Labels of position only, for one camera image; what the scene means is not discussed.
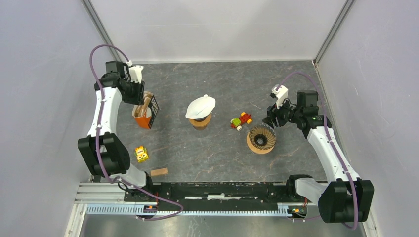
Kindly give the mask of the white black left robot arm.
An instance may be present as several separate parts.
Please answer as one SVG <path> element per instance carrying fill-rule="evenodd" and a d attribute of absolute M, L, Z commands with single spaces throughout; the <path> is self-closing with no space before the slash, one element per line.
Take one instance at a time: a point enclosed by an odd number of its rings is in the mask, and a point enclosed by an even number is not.
<path fill-rule="evenodd" d="M 131 165 L 128 149 L 117 137 L 121 103 L 144 105 L 143 66 L 131 61 L 106 62 L 106 73 L 94 84 L 96 107 L 87 136 L 78 140 L 78 149 L 91 175 L 123 183 L 143 201 L 155 196 L 150 175 Z"/>

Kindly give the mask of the wooden ring dripper stand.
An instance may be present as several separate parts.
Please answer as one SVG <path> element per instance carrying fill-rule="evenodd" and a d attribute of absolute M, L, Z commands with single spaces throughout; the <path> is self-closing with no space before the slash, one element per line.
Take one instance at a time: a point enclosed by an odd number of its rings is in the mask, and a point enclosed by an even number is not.
<path fill-rule="evenodd" d="M 208 126 L 208 124 L 211 121 L 212 113 L 210 113 L 205 118 L 201 119 L 188 119 L 190 124 L 196 129 L 196 130 L 204 130 Z"/>

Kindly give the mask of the orange black coffee filter box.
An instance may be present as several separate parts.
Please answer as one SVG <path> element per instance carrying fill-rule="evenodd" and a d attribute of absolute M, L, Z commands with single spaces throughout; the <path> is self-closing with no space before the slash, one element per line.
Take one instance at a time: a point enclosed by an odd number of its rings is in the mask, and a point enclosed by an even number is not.
<path fill-rule="evenodd" d="M 132 116 L 139 127 L 151 129 L 154 120 L 160 110 L 156 97 L 152 92 L 144 92 L 144 104 L 135 105 L 132 110 Z"/>

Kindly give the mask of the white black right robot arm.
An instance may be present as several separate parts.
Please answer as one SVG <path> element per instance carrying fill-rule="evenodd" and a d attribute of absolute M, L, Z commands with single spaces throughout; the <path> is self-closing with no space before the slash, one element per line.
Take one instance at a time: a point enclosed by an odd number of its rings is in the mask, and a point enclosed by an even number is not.
<path fill-rule="evenodd" d="M 284 86 L 273 88 L 270 96 L 276 102 L 268 107 L 264 123 L 271 128 L 296 124 L 314 148 L 328 182 L 324 186 L 309 175 L 292 175 L 285 188 L 286 197 L 291 201 L 307 198 L 317 205 L 325 223 L 367 221 L 374 186 L 370 180 L 361 179 L 347 161 L 335 139 L 332 124 L 325 114 L 319 114 L 318 92 L 298 91 L 295 104 L 289 100 Z"/>

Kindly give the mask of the small wooden rectangular block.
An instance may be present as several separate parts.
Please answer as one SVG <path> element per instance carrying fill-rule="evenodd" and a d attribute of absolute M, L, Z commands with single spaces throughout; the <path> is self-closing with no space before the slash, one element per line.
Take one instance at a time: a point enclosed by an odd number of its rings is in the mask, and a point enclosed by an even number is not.
<path fill-rule="evenodd" d="M 168 174 L 168 169 L 166 167 L 154 169 L 150 171 L 150 176 L 161 176 L 161 175 L 167 175 L 167 174 Z"/>

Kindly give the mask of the yellow green toy cube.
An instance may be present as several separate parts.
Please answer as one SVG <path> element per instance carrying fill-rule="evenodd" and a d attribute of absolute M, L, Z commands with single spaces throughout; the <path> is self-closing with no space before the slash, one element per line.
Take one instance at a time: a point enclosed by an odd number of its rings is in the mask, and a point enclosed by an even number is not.
<path fill-rule="evenodd" d="M 148 151 L 144 146 L 137 147 L 134 151 L 139 163 L 149 159 Z"/>

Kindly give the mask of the white paper coffee filter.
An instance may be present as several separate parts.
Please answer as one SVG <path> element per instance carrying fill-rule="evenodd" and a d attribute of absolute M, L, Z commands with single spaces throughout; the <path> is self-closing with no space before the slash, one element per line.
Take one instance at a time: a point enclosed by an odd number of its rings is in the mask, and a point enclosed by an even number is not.
<path fill-rule="evenodd" d="M 213 111 L 215 106 L 216 100 L 205 94 L 188 105 L 185 117 L 193 120 L 205 118 Z"/>

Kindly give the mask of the red toy brick car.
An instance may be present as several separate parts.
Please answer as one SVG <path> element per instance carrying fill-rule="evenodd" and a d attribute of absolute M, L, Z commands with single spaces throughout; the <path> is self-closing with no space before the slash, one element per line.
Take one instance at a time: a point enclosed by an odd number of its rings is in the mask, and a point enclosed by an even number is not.
<path fill-rule="evenodd" d="M 242 129 L 243 124 L 250 124 L 250 123 L 252 123 L 251 114 L 246 113 L 246 112 L 242 112 L 239 117 L 233 118 L 230 121 L 231 128 L 237 131 L 240 131 Z"/>

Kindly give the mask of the grey ribbed coffee dripper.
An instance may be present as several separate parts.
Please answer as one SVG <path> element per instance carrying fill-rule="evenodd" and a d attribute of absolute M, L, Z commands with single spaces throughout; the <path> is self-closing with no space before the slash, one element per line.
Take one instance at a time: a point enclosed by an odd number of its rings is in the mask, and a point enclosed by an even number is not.
<path fill-rule="evenodd" d="M 249 131 L 250 143 L 260 150 L 268 150 L 276 144 L 274 129 L 266 124 L 260 124 Z"/>

